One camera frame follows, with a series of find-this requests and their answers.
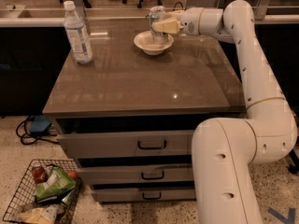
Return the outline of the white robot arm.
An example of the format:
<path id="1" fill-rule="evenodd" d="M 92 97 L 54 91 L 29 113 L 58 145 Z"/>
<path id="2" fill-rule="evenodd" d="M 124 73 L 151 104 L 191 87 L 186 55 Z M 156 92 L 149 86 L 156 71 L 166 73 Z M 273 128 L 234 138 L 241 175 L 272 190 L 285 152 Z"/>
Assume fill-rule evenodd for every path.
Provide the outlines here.
<path id="1" fill-rule="evenodd" d="M 251 5 L 169 12 L 156 32 L 210 35 L 236 46 L 247 115 L 200 123 L 192 136 L 192 170 L 200 224 L 263 224 L 249 176 L 251 164 L 284 158 L 297 128 L 290 106 L 255 34 Z"/>

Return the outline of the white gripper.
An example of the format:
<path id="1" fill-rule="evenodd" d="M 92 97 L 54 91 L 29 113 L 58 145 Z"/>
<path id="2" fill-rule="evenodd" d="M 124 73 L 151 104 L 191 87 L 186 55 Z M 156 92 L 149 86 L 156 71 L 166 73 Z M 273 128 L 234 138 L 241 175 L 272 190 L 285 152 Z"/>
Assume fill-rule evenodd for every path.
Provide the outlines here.
<path id="1" fill-rule="evenodd" d="M 167 12 L 164 17 L 165 19 L 170 20 L 156 21 L 151 25 L 151 27 L 155 32 L 177 34 L 182 25 L 182 32 L 185 35 L 200 35 L 200 17 L 203 10 L 204 9 L 202 7 L 191 7 L 184 11 L 170 11 Z"/>

